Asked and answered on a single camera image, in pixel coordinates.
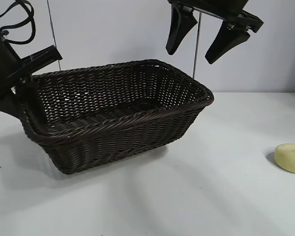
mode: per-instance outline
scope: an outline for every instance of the metal rod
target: metal rod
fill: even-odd
[[[57,42],[56,42],[56,36],[55,36],[55,30],[54,30],[54,23],[53,23],[53,18],[51,16],[51,10],[50,10],[50,6],[49,6],[49,1],[48,0],[47,0],[47,7],[48,7],[48,13],[49,13],[49,19],[50,19],[50,28],[51,28],[51,32],[53,34],[55,47],[57,48]],[[58,66],[59,66],[59,70],[61,71],[60,60],[58,60]]]
[[[193,61],[193,74],[192,74],[192,78],[193,79],[195,79],[195,77],[196,77],[198,49],[199,49],[199,42],[200,42],[201,20],[202,20],[202,13],[199,12],[199,22],[198,22],[198,33],[197,33],[196,52],[195,52],[195,59]]]

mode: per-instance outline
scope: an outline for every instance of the basket rim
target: basket rim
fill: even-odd
[[[72,71],[76,71],[77,73],[81,73],[83,71],[90,70],[103,70],[103,69],[111,69],[112,66],[134,66],[138,64],[146,65],[147,63],[157,64],[160,66],[167,67],[171,70],[174,70],[176,73],[181,75],[182,80],[189,80],[193,83],[197,83],[199,87],[202,87],[204,91],[204,95],[201,98],[195,99],[191,102],[186,102],[180,105],[173,105],[169,107],[160,107],[149,111],[142,111],[132,115],[123,116],[115,119],[108,119],[103,122],[98,122],[94,124],[90,124],[87,126],[81,126],[81,129],[77,130],[76,128],[60,130],[57,132],[40,132],[35,131],[35,126],[32,124],[32,118],[34,117],[30,110],[26,108],[26,105],[21,103],[19,104],[19,112],[20,112],[20,120],[23,124],[24,130],[34,142],[41,145],[57,145],[64,143],[71,143],[77,141],[79,139],[87,138],[94,135],[100,135],[102,133],[107,133],[110,131],[116,131],[117,129],[125,129],[131,126],[137,126],[141,123],[165,118],[168,116],[177,115],[179,113],[184,113],[190,110],[204,109],[206,106],[210,105],[214,101],[213,93],[204,85],[199,83],[198,81],[192,79],[186,73],[181,70],[173,67],[170,64],[165,62],[156,60],[156,59],[148,59],[141,61],[131,61],[131,62],[123,62],[118,64],[108,64],[104,66],[93,66],[87,68],[79,68],[79,69],[70,69],[66,71],[57,71],[57,72],[48,72],[42,75],[35,75],[34,79],[39,79],[46,76],[59,76],[65,73],[72,73]]]

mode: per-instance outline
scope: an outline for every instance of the white table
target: white table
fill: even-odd
[[[0,113],[0,236],[295,236],[295,94],[216,93],[179,141],[61,174]]]

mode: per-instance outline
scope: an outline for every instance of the wicker basket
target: wicker basket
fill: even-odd
[[[34,91],[17,89],[25,133],[68,175],[179,139],[213,102],[205,86],[158,60],[47,73],[25,87]]]

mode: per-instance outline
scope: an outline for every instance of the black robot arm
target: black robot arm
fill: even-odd
[[[200,11],[223,20],[221,29],[206,53],[207,61],[212,64],[233,47],[246,42],[250,34],[263,25],[257,16],[243,10],[248,0],[168,0],[172,5],[172,24],[167,52],[176,52],[184,37],[197,24],[193,12]]]

